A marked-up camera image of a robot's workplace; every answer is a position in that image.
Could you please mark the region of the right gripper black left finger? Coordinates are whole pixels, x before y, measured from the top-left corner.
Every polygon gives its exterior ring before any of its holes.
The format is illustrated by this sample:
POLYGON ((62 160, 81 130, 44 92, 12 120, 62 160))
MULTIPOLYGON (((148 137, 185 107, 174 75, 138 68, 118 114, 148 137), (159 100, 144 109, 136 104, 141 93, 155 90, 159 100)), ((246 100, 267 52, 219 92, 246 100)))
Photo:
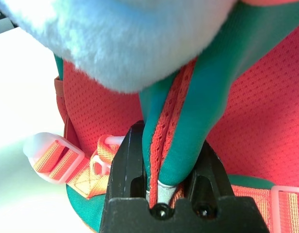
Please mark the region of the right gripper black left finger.
POLYGON ((144 122, 132 125, 111 164, 106 198, 145 198, 146 171, 142 155, 144 122))

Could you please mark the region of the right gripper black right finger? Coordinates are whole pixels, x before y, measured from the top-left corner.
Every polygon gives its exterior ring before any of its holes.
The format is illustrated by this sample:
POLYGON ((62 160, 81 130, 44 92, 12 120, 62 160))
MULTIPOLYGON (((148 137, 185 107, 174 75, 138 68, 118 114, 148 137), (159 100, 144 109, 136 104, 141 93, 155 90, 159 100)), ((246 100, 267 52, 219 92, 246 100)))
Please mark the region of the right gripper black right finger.
POLYGON ((189 199, 218 199, 234 196, 222 161, 207 141, 188 176, 189 199))

